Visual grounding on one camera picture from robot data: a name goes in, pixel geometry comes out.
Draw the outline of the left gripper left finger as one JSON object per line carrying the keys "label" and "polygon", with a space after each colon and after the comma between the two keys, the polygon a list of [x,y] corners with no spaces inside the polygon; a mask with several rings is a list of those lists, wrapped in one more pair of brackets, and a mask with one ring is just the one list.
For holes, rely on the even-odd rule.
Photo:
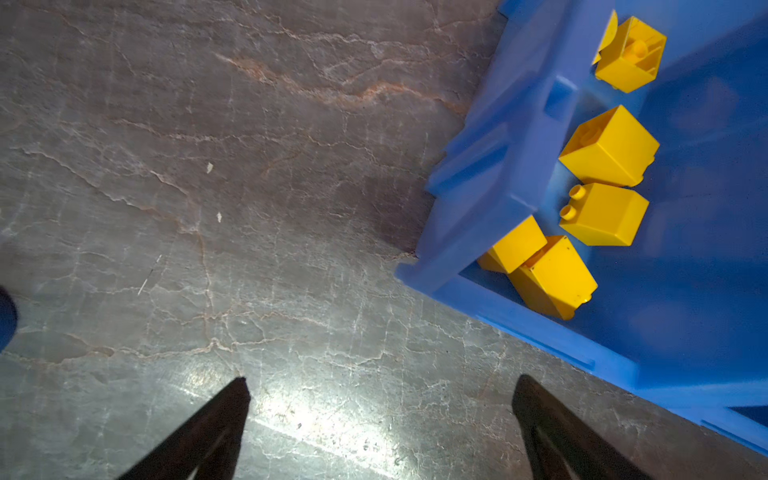
{"label": "left gripper left finger", "polygon": [[123,479],[232,479],[251,396],[244,377],[232,380]]}

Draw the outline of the blue three-compartment bin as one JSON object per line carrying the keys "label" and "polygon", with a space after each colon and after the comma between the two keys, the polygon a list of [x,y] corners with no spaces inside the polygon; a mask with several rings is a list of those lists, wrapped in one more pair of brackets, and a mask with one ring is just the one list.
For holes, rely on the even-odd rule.
{"label": "blue three-compartment bin", "polygon": [[767,5],[504,1],[397,277],[767,450]]}

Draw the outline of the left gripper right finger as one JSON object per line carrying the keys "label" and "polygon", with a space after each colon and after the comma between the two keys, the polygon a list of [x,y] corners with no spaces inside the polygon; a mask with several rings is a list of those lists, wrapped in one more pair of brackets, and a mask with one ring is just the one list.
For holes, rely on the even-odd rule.
{"label": "left gripper right finger", "polygon": [[511,406],[535,479],[647,479],[533,377],[519,377]]}

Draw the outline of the blue object under arm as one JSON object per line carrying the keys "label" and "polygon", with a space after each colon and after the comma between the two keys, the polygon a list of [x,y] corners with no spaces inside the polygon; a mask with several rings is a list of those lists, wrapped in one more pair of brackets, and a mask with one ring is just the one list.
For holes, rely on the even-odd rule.
{"label": "blue object under arm", "polygon": [[18,310],[10,294],[0,288],[0,351],[10,343],[18,325]]}

